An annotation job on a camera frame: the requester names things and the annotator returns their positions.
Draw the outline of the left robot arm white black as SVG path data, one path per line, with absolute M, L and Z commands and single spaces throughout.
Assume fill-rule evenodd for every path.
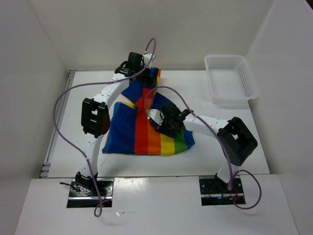
M 128 60 L 114 71 L 110 84 L 105 85 L 94 97 L 83 100 L 81 125 L 85 134 L 83 152 L 87 157 L 87 163 L 75 175 L 77 191 L 88 196 L 96 194 L 100 145 L 111 124 L 109 109 L 122 91 L 133 81 L 157 84 L 157 77 L 149 76 L 155 58 L 154 54 L 148 52 L 143 55 L 135 52 L 129 53 Z

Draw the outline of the rainbow striped shorts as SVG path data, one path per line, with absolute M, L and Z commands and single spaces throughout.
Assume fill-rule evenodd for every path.
M 154 86 L 132 82 L 122 95 L 127 102 L 116 102 L 111 125 L 102 153 L 126 155 L 170 156 L 189 150 L 194 144 L 191 131 L 180 130 L 173 138 L 157 132 L 144 111 L 160 109 L 169 99 L 156 91 Z

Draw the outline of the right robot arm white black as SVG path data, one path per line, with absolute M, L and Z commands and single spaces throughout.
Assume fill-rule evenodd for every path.
M 218 141 L 225 155 L 225 162 L 217 172 L 214 181 L 215 189 L 219 192 L 226 192 L 233 188 L 234 173 L 258 146 L 253 134 L 238 117 L 225 120 L 196 114 L 189 108 L 181 111 L 169 101 L 160 110 L 151 109 L 148 118 L 157 124 L 158 132 L 168 137 L 173 138 L 179 131 L 185 130 Z

